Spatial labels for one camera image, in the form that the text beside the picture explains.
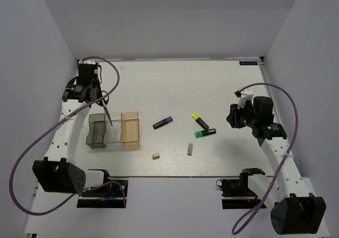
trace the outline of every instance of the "tabletop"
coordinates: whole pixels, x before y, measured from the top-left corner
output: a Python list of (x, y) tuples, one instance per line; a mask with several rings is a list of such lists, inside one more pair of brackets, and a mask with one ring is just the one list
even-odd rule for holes
[[(117, 76), (102, 66), (102, 90), (110, 90)], [(258, 66), (238, 61), (117, 61), (120, 84), (110, 95), (110, 112), (139, 112), (140, 147), (113, 150), (86, 145), (88, 117), (79, 138), (76, 165), (82, 169), (106, 169), (113, 177), (230, 177), (243, 168), (261, 168), (272, 175), (271, 166), (249, 128), (233, 129), (226, 121), (234, 92), (263, 78)], [(254, 96), (267, 96), (264, 86)], [(93, 105), (90, 114), (103, 113)], [(215, 135), (195, 138), (202, 128), (191, 118), (197, 113)], [(152, 125), (172, 116), (173, 122), (154, 130)], [(188, 143), (193, 144), (187, 156)], [(152, 159), (160, 154), (157, 160)]]

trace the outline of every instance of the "purple marker cap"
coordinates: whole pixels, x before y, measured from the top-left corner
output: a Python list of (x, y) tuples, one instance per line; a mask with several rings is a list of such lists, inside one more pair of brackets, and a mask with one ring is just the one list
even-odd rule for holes
[(168, 118), (166, 118), (166, 121), (167, 121), (167, 123), (170, 123), (170, 122), (172, 122), (172, 121), (173, 121), (173, 119), (172, 119), (172, 117), (171, 117), (171, 116), (169, 116)]

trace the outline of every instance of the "gray wall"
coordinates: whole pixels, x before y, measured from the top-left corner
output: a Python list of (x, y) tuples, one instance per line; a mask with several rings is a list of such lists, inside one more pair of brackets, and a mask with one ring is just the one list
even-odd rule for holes
[[(0, 0), (0, 15), (0, 230), (1, 237), (16, 238), (22, 237), (26, 214), (10, 199), (8, 177), (19, 154), (58, 120), (75, 59), (43, 0)], [(25, 207), (37, 184), (33, 160), (49, 142), (33, 148), (16, 172), (15, 192)]]
[[(292, 149), (303, 175), (327, 203), (326, 223), (339, 237), (339, 0), (296, 0), (265, 58), (267, 80), (295, 99), (300, 126)], [(273, 91), (288, 134), (291, 103)]]
[(45, 0), (76, 58), (266, 55), (295, 0)]

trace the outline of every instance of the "purple cable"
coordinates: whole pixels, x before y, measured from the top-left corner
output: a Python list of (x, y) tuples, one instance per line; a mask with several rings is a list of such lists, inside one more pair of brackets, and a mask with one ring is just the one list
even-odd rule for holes
[(124, 192), (123, 187), (121, 186), (121, 184), (118, 183), (117, 181), (108, 181), (108, 182), (106, 182), (106, 183), (104, 183), (104, 184), (102, 184), (102, 185), (100, 185), (100, 186), (91, 188), (91, 190), (96, 190), (96, 189), (102, 188), (103, 186), (106, 186), (106, 185), (111, 184), (111, 183), (114, 183), (114, 184), (119, 185), (119, 188), (120, 188), (120, 190), (121, 190), (121, 192), (122, 192), (122, 197), (123, 197), (123, 206), (124, 206), (124, 208), (126, 208), (126, 197), (125, 197), (125, 192)]
[[(253, 83), (253, 84), (250, 84), (250, 85), (240, 89), (239, 91), (241, 92), (241, 91), (243, 91), (243, 90), (245, 90), (245, 89), (247, 89), (249, 87), (256, 86), (256, 85), (267, 85), (267, 86), (271, 86), (271, 87), (274, 87), (274, 88), (277, 88), (277, 89), (281, 90), (283, 93), (286, 94), (286, 96), (290, 99), (290, 101), (291, 101), (291, 103), (293, 105), (293, 108), (294, 108), (294, 111), (295, 111), (295, 116), (296, 116), (296, 125), (295, 125), (295, 132), (294, 132), (292, 140), (291, 140), (291, 144), (290, 144), (290, 146), (286, 150), (286, 153), (289, 154), (291, 149), (292, 149), (292, 147), (293, 147), (293, 144), (295, 143), (297, 132), (298, 132), (298, 126), (299, 126), (299, 116), (298, 116), (298, 111), (297, 111), (296, 103), (294, 102), (293, 98), (291, 97), (291, 95), (286, 90), (284, 90), (283, 88), (281, 88), (281, 87), (279, 87), (277, 85), (271, 84), (271, 83)], [(264, 204), (266, 198), (269, 196), (269, 193), (271, 192), (271, 190), (272, 190), (272, 188), (274, 186), (274, 183), (275, 183), (276, 179), (278, 178), (278, 174), (279, 174), (282, 166), (284, 165), (286, 159), (287, 159), (287, 156), (284, 156), (282, 158), (279, 166), (277, 167), (277, 169), (275, 171), (273, 179), (272, 179), (269, 187), (267, 188), (266, 193), (264, 194), (263, 198), (261, 199), (260, 203), (257, 206), (253, 207), (248, 212), (246, 212), (243, 216), (241, 216), (237, 220), (237, 222), (234, 224), (234, 226), (232, 228), (232, 235), (237, 235), (238, 233), (240, 233), (251, 222), (251, 220), (254, 218), (254, 216), (258, 213), (258, 211), (260, 210), (261, 206)], [(238, 230), (235, 230), (235, 228), (239, 225), (240, 221), (242, 221), (250, 213), (252, 213), (252, 214), (245, 221), (245, 223)]]
[[(119, 71), (118, 69), (110, 62), (108, 61), (107, 59), (104, 59), (104, 58), (101, 58), (101, 57), (98, 57), (98, 56), (89, 56), (89, 57), (86, 57), (82, 60), (88, 60), (88, 59), (100, 59), (106, 63), (108, 63), (109, 65), (111, 65), (116, 74), (117, 74), (117, 82), (115, 83), (115, 86), (110, 90), (108, 91), (108, 93), (104, 96), (102, 96), (101, 98), (98, 98), (86, 105), (84, 105), (83, 107), (80, 107), (76, 110), (74, 110), (73, 112), (71, 112), (67, 118), (71, 118), (73, 117), (75, 114), (77, 114), (78, 112), (80, 112), (81, 110), (87, 108), (87, 107), (90, 107), (91, 105), (95, 104), (95, 103), (98, 103), (100, 101), (102, 101), (103, 99), (105, 99), (108, 95), (110, 95), (117, 87), (118, 87), (118, 84), (119, 84), (119, 81), (120, 81), (120, 75), (119, 75)], [(73, 195), (70, 195), (65, 201), (63, 201), (61, 204), (59, 204), (58, 206), (54, 207), (53, 209), (50, 209), (48, 211), (44, 211), (43, 213), (35, 213), (33, 211), (30, 211), (30, 210), (27, 210), (26, 208), (24, 208), (17, 200), (17, 198), (15, 197), (15, 194), (14, 194), (14, 190), (13, 190), (13, 179), (14, 179), (14, 174), (15, 174), (15, 171), (16, 171), (16, 168), (17, 166), (19, 165), (21, 159), (23, 159), (23, 157), (26, 155), (26, 153), (35, 145), (37, 144), (40, 140), (42, 140), (45, 136), (47, 136), (49, 133), (51, 133), (54, 129), (56, 129), (57, 127), (59, 127), (60, 125), (64, 124), (65, 122), (67, 121), (66, 118), (63, 118), (61, 120), (59, 120), (56, 124), (54, 124), (50, 129), (48, 129), (45, 133), (43, 133), (40, 137), (38, 137), (33, 143), (31, 143), (24, 151), (23, 153), (21, 153), (21, 155), (19, 156), (19, 158), (16, 160), (16, 162), (14, 163), (14, 166), (12, 168), (12, 171), (11, 171), (11, 175), (10, 175), (10, 182), (9, 182), (9, 186), (10, 186), (10, 195), (11, 195), (11, 198), (13, 200), (13, 202), (15, 203), (15, 205), (21, 210), (23, 211), (24, 213), (26, 214), (29, 214), (29, 215), (33, 215), (33, 216), (42, 216), (42, 215), (46, 215), (46, 214), (49, 214), (51, 213), (52, 211), (55, 211), (56, 209), (60, 208), (62, 205), (64, 205), (68, 200), (70, 200), (75, 194)]]

